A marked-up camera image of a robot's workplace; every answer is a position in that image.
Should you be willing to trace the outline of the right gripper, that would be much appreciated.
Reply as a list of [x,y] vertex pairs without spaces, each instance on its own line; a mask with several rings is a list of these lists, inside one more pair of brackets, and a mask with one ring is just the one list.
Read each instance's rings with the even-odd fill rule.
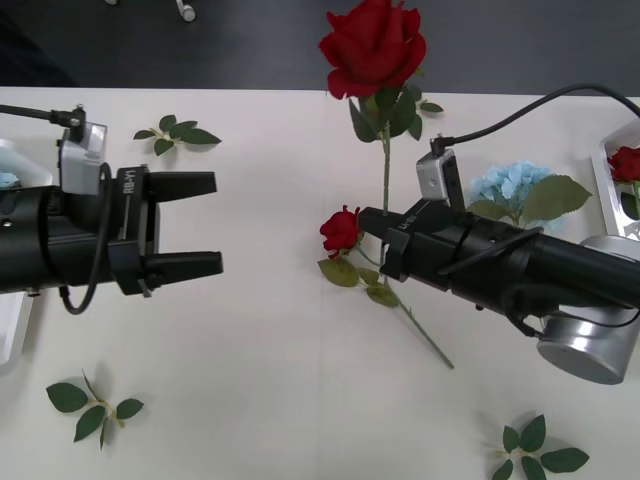
[[359,213],[359,228],[386,245],[383,275],[446,292],[450,280],[440,270],[453,263],[465,232],[460,219],[445,202],[420,200],[402,215],[366,207]]

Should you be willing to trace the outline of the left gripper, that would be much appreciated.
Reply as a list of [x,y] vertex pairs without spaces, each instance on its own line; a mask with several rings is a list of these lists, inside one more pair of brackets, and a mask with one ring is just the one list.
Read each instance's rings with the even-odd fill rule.
[[109,224],[114,236],[108,241],[107,258],[111,276],[125,295],[150,298],[164,285],[223,272],[220,252],[155,254],[159,217],[151,195],[164,203],[216,192],[214,172],[150,173],[146,165],[117,171]]

